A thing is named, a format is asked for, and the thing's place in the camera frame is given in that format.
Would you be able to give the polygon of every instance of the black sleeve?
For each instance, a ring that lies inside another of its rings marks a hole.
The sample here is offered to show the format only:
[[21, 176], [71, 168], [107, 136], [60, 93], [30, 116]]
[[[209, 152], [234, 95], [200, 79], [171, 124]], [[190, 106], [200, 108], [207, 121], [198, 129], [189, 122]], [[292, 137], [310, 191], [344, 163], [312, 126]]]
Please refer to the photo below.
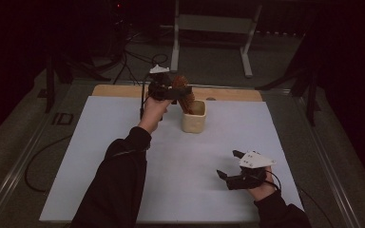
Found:
[[[134, 127], [107, 149], [70, 227], [134, 227], [141, 205], [150, 134]], [[125, 151], [137, 152], [122, 154]]]
[[286, 205], [280, 191], [254, 204], [259, 209], [259, 228], [311, 228], [306, 214], [293, 204]]

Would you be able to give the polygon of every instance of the brown object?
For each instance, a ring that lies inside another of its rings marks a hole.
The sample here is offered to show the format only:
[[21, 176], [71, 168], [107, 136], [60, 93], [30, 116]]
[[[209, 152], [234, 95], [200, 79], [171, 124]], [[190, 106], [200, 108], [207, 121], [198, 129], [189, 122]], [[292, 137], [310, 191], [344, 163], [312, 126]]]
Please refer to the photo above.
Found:
[[[176, 76], [171, 84], [173, 88], [183, 89], [188, 86], [188, 80], [184, 76]], [[178, 102], [182, 107], [182, 112], [185, 114], [194, 114], [192, 111], [192, 104], [195, 101], [194, 93], [185, 95], [183, 98], [179, 99]]]

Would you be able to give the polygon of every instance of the white paper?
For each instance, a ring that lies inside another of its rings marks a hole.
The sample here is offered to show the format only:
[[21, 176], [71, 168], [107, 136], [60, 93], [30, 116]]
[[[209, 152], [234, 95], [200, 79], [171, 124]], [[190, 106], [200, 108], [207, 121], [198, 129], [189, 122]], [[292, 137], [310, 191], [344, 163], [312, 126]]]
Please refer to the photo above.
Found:
[[[139, 122], [140, 99], [89, 97], [40, 220], [69, 221], [107, 147]], [[182, 110], [171, 105], [152, 134], [138, 222], [247, 222], [259, 219], [244, 190], [229, 191], [217, 169], [240, 173], [233, 150], [257, 151], [277, 162], [273, 172], [287, 203], [302, 208], [266, 103], [206, 102], [201, 134], [181, 130]]]

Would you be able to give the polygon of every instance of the cable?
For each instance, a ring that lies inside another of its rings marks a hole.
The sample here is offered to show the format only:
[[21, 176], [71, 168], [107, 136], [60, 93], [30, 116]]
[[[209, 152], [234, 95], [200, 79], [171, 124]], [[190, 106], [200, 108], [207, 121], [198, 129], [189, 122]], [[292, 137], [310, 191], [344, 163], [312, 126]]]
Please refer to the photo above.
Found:
[[318, 205], [318, 203], [306, 191], [304, 191], [304, 189], [302, 189], [296, 182], [295, 182], [295, 185], [298, 188], [298, 190], [300, 190], [301, 193], [304, 193], [304, 195], [306, 195], [316, 205], [316, 207], [319, 209], [319, 211], [322, 213], [322, 215], [328, 220], [328, 223], [330, 223], [330, 226], [332, 228], [334, 228], [333, 223], [330, 221], [327, 214], [325, 214], [324, 210], [322, 210], [322, 208]]
[[[122, 40], [118, 41], [117, 44], [114, 44], [114, 42], [113, 42], [114, 31], [120, 32], [119, 34], [115, 35], [115, 38], [121, 37], [121, 39], [123, 39], [125, 21], [122, 18], [119, 18], [119, 16], [114, 16], [114, 14], [116, 14], [116, 12], [113, 12], [114, 8], [111, 5], [111, 2], [110, 1], [106, 1], [106, 2], [108, 3], [108, 6], [106, 7], [106, 9], [108, 9], [108, 12], [107, 12], [108, 13], [108, 15], [107, 15], [108, 22], [110, 25], [113, 25], [113, 27], [114, 27], [109, 33], [109, 44], [108, 44], [108, 49], [105, 54], [105, 56], [109, 56], [111, 54], [114, 46], [122, 44]], [[76, 4], [76, 1], [73, 1], [73, 5], [77, 9], [76, 12], [78, 13], [79, 17], [82, 18], [83, 17], [82, 9], [79, 6], [79, 4]], [[85, 29], [81, 29], [81, 32], [83, 32], [84, 36], [87, 37]], [[110, 70], [111, 68], [117, 66], [119, 64], [119, 62], [120, 62], [120, 60], [118, 58], [111, 57], [110, 63], [108, 63], [108, 64], [104, 64], [101, 66], [87, 66], [87, 68], [89, 70], [93, 70], [93, 71], [104, 72], [104, 71]]]
[[31, 166], [31, 164], [32, 164], [32, 162], [37, 158], [37, 156], [39, 155], [39, 154], [41, 154], [41, 152], [43, 152], [44, 150], [46, 150], [46, 149], [48, 149], [49, 147], [51, 147], [51, 146], [53, 146], [53, 145], [55, 145], [56, 143], [60, 143], [61, 141], [64, 141], [64, 140], [66, 140], [66, 139], [69, 139], [70, 137], [72, 137], [72, 135], [68, 135], [68, 136], [66, 136], [66, 137], [64, 137], [64, 138], [62, 138], [62, 139], [60, 139], [60, 140], [57, 140], [57, 141], [55, 141], [55, 142], [52, 142], [52, 143], [50, 143], [50, 144], [48, 144], [48, 145], [46, 145], [46, 146], [44, 146], [43, 148], [41, 148], [40, 150], [38, 150], [32, 157], [31, 157], [31, 160], [29, 161], [29, 163], [28, 163], [28, 166], [26, 167], [26, 170], [25, 170], [25, 183], [26, 183], [26, 185], [31, 189], [31, 190], [33, 190], [33, 191], [35, 191], [35, 192], [41, 192], [41, 193], [44, 193], [44, 192], [47, 192], [47, 189], [39, 189], [39, 188], [36, 188], [36, 187], [34, 187], [34, 186], [32, 186], [30, 183], [29, 183], [29, 179], [28, 179], [28, 172], [29, 172], [29, 168], [30, 168], [30, 166]]
[[152, 25], [147, 25], [141, 28], [136, 28], [139, 29], [140, 31], [135, 33], [135, 35], [131, 38], [131, 42], [135, 43], [135, 44], [144, 44], [144, 43], [149, 43], [151, 41], [154, 41], [156, 39], [159, 39], [161, 37], [166, 36], [167, 34], [171, 33], [174, 31], [174, 29], [169, 28], [164, 32], [159, 32], [159, 34], [153, 34], [150, 33], [150, 31], [152, 29], [157, 29], [157, 28], [153, 28]]
[[[139, 60], [141, 60], [141, 61], [143, 61], [145, 63], [151, 64], [153, 67], [155, 65], [159, 65], [160, 66], [161, 64], [167, 62], [167, 60], [168, 60], [168, 56], [166, 54], [162, 54], [162, 53], [155, 54], [152, 58], [149, 58], [147, 56], [144, 56], [144, 55], [141, 55], [141, 54], [137, 54], [137, 53], [131, 52], [129, 50], [126, 50], [125, 52], [127, 54], [129, 54], [130, 56], [136, 58], [136, 59], [139, 59]], [[162, 61], [156, 61], [156, 58], [158, 58], [159, 56], [163, 56], [164, 57], [164, 60], [162, 60]]]
[[126, 67], [126, 55], [123, 54], [123, 57], [125, 57], [124, 65], [121, 68], [120, 72], [118, 72], [117, 77], [115, 77], [114, 82], [112, 83], [113, 85], [115, 85], [117, 83], [118, 79], [120, 78], [121, 74], [123, 73], [123, 71], [124, 71], [124, 69]]
[[133, 85], [135, 85], [135, 83], [136, 83], [138, 86], [140, 86], [138, 80], [135, 78], [135, 75], [133, 75], [131, 68], [128, 65], [125, 65], [125, 66], [129, 71], [129, 79], [133, 82]]
[[268, 183], [269, 185], [274, 186], [274, 187], [275, 187], [278, 191], [280, 191], [280, 192], [281, 192], [280, 188], [279, 188], [279, 187], [278, 187], [275, 183], [270, 182], [270, 181], [268, 181], [268, 180], [264, 180], [263, 182]]
[[272, 174], [272, 176], [274, 176], [275, 177], [275, 179], [278, 181], [278, 183], [279, 183], [279, 190], [281, 191], [282, 190], [282, 185], [280, 184], [280, 180], [279, 180], [279, 178], [277, 177], [277, 175], [275, 175], [273, 172], [270, 172], [270, 171], [268, 171], [268, 170], [265, 170], [265, 172], [267, 172], [267, 173], [270, 173], [270, 174]]
[[144, 85], [146, 84], [146, 79], [149, 75], [144, 76], [144, 80], [142, 81], [142, 96], [141, 96], [141, 109], [140, 109], [140, 118], [144, 115], [144, 103], [146, 100], [144, 100]]

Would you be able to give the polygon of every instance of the paper cup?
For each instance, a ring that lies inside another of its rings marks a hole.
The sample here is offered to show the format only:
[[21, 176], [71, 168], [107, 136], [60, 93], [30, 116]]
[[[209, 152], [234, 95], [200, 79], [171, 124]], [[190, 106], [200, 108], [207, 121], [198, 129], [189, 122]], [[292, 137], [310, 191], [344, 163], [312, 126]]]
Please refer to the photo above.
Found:
[[192, 104], [194, 114], [182, 114], [182, 131], [187, 133], [201, 133], [205, 127], [206, 103], [194, 101]]

